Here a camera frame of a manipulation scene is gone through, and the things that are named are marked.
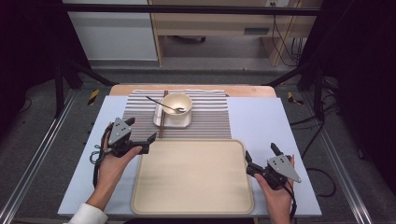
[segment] white sleeve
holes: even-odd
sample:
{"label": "white sleeve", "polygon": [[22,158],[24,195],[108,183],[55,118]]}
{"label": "white sleeve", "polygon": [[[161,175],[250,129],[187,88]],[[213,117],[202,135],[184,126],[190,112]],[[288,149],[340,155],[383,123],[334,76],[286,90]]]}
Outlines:
{"label": "white sleeve", "polygon": [[99,208],[82,203],[69,224],[105,224],[107,216]]}

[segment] striped placemat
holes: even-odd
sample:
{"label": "striped placemat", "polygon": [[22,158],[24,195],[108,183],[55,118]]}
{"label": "striped placemat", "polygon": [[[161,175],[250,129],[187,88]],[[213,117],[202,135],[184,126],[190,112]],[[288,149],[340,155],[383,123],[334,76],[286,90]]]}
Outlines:
{"label": "striped placemat", "polygon": [[[227,95],[224,91],[169,91],[172,92],[184,92],[192,99],[191,123],[183,128],[164,127],[163,138],[231,139]],[[163,98],[163,91],[134,91],[128,96],[122,117],[124,120],[135,118],[131,133],[134,141],[146,140],[160,131],[153,121],[157,105],[146,96],[159,101]]]}

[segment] spoon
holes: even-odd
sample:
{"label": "spoon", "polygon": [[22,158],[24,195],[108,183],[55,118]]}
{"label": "spoon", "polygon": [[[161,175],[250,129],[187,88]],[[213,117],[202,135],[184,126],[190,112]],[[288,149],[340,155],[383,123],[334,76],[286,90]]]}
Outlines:
{"label": "spoon", "polygon": [[[157,103],[157,104],[159,104],[159,105],[163,105],[163,104],[161,104],[160,102],[158,102],[158,101],[156,101],[156,100],[154,100],[154,99],[151,99],[151,98],[148,97],[148,96],[146,96],[146,97],[147,97],[150,101],[152,101],[152,102],[155,102],[155,103]],[[177,114],[182,114],[182,113],[186,112],[186,109],[183,108],[183,107],[172,108],[172,107],[170,107],[170,106],[168,106],[168,105],[163,105],[163,106],[168,107],[169,109],[174,110],[175,113],[177,113]]]}

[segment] wall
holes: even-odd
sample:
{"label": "wall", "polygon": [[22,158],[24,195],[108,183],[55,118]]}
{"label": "wall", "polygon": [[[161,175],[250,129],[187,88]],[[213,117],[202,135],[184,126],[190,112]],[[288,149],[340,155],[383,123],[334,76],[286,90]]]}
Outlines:
{"label": "wall", "polygon": [[[147,0],[64,0],[81,4],[147,4]],[[148,13],[69,12],[92,61],[157,61]]]}

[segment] human hand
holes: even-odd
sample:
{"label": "human hand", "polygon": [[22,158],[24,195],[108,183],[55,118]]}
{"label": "human hand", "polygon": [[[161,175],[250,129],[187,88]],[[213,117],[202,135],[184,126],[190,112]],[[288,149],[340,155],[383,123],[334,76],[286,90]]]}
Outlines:
{"label": "human hand", "polygon": [[[106,135],[104,149],[107,149],[108,137],[109,133]],[[115,157],[111,153],[105,155],[99,167],[99,177],[96,188],[86,203],[104,211],[108,201],[111,198],[111,195],[114,192],[114,189],[121,179],[126,166],[141,149],[142,147],[131,148],[131,150],[129,150],[121,158]]]}
{"label": "human hand", "polygon": [[[290,162],[294,167],[294,156],[291,157]],[[277,190],[271,189],[262,175],[255,174],[254,177],[264,193],[267,211],[272,223],[290,224],[291,197],[288,192],[283,188]],[[288,179],[288,182],[289,184],[286,183],[285,187],[292,192],[293,180]]]}

